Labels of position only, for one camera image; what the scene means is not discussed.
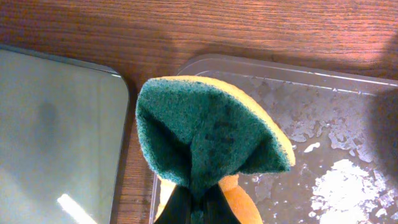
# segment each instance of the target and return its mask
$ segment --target dark object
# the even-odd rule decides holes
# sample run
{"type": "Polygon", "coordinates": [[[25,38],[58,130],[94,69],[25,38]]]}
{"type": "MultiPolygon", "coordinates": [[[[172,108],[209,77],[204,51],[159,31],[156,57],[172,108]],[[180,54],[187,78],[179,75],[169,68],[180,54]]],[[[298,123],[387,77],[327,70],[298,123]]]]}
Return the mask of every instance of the dark object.
{"type": "MultiPolygon", "coordinates": [[[[212,186],[203,197],[203,219],[206,224],[231,223],[240,224],[233,214],[218,184],[212,186]]],[[[190,224],[192,194],[189,189],[177,185],[155,224],[190,224]]]]}

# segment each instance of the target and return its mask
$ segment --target yellow cloth edge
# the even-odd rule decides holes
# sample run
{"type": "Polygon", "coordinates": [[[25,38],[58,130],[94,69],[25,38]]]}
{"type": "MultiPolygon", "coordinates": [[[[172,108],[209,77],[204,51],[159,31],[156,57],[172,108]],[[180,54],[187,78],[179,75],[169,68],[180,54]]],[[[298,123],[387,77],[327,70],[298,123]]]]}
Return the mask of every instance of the yellow cloth edge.
{"type": "Polygon", "coordinates": [[[213,86],[214,88],[217,88],[231,95],[236,100],[240,101],[249,111],[251,111],[253,114],[255,114],[258,118],[263,120],[268,125],[268,128],[275,134],[277,141],[282,146],[281,150],[285,152],[285,154],[287,155],[289,164],[291,166],[295,165],[295,156],[294,156],[292,143],[290,142],[290,140],[282,132],[282,130],[278,127],[278,125],[275,124],[275,122],[267,114],[267,112],[253,98],[251,98],[249,95],[247,95],[238,87],[226,83],[224,81],[209,77],[182,75],[182,76],[154,78],[154,80],[160,80],[160,79],[186,81],[186,82],[201,82],[206,85],[213,86]]]}

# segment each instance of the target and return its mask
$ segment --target baking sheet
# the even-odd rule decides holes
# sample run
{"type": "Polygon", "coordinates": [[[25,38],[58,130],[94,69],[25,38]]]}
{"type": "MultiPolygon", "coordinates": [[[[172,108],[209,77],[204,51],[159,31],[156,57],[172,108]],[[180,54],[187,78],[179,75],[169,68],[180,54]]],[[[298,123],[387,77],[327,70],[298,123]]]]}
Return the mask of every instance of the baking sheet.
{"type": "MultiPolygon", "coordinates": [[[[264,223],[398,223],[398,82],[223,55],[178,75],[253,97],[294,145],[283,174],[239,175],[264,223]]],[[[159,204],[154,180],[150,223],[159,204]]]]}

